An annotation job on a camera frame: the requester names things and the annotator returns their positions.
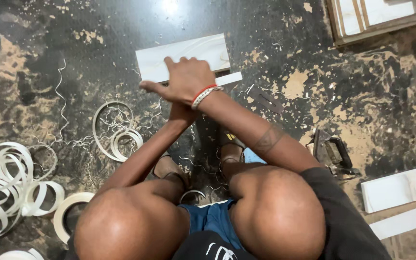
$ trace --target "arm tattoo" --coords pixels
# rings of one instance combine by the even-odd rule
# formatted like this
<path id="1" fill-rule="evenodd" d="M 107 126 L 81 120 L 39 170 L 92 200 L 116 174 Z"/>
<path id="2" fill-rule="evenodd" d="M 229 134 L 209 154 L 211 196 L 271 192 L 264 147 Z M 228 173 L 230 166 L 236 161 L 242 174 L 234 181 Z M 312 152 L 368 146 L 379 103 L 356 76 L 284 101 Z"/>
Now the arm tattoo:
<path id="1" fill-rule="evenodd" d="M 280 128 L 272 125 L 255 144 L 253 151 L 258 155 L 265 155 L 275 144 L 277 144 L 277 142 L 279 142 L 283 135 L 284 133 Z"/>

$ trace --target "bracelet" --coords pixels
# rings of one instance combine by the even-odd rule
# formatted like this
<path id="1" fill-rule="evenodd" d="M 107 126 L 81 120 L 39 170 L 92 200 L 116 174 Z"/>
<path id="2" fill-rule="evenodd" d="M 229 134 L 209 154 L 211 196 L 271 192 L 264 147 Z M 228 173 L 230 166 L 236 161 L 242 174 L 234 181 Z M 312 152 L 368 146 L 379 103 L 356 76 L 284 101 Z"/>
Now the bracelet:
<path id="1" fill-rule="evenodd" d="M 195 96 L 195 98 L 192 101 L 192 109 L 196 110 L 198 105 L 200 104 L 200 102 L 205 98 L 208 97 L 208 95 L 211 94 L 211 92 L 213 91 L 218 91 L 218 90 L 223 90 L 224 87 L 222 86 L 217 86 L 216 84 L 213 85 L 209 85 L 207 87 L 205 87 L 204 89 L 202 89 L 197 96 Z"/>

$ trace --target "white braided bracelet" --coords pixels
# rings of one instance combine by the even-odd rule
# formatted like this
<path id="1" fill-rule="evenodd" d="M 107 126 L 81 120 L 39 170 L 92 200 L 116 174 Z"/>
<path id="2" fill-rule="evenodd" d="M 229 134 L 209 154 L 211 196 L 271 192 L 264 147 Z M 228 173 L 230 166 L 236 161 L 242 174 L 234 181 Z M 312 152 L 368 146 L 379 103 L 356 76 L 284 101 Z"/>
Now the white braided bracelet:
<path id="1" fill-rule="evenodd" d="M 202 93 L 200 93 L 200 95 L 195 98 L 194 102 L 192 103 L 192 109 L 196 110 L 198 105 L 200 104 L 200 102 L 205 98 L 208 97 L 208 95 L 210 95 L 211 92 L 213 91 L 218 91 L 218 90 L 223 90 L 224 87 L 222 86 L 214 86 L 211 88 L 207 88 L 205 89 L 205 91 L 203 91 Z"/>

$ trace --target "man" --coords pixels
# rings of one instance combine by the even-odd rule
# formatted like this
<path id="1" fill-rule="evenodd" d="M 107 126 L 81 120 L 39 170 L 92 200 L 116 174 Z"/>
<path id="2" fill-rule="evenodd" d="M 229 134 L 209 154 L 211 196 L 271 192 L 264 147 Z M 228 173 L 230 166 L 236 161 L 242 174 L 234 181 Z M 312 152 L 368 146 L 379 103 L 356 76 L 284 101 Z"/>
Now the man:
<path id="1" fill-rule="evenodd" d="M 165 62 L 169 86 L 143 81 L 140 87 L 172 102 L 168 122 L 82 213 L 69 241 L 81 260 L 390 259 L 330 172 L 296 140 L 222 91 L 196 101 L 197 109 L 268 164 L 242 163 L 244 145 L 225 142 L 221 168 L 233 200 L 203 209 L 178 205 L 187 176 L 162 154 L 197 118 L 190 106 L 215 76 L 195 58 Z M 143 182 L 151 171 L 160 179 Z"/>

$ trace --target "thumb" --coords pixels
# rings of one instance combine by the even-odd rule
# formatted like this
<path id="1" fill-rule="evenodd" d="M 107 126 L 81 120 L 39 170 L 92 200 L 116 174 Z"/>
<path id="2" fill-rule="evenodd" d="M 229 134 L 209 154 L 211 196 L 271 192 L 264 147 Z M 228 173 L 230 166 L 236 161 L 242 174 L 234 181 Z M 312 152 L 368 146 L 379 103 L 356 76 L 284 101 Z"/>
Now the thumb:
<path id="1" fill-rule="evenodd" d="M 144 80 L 139 83 L 139 87 L 147 90 L 147 92 L 154 92 L 159 94 L 161 97 L 164 97 L 166 92 L 166 87 L 160 83 L 155 83 L 153 81 Z"/>

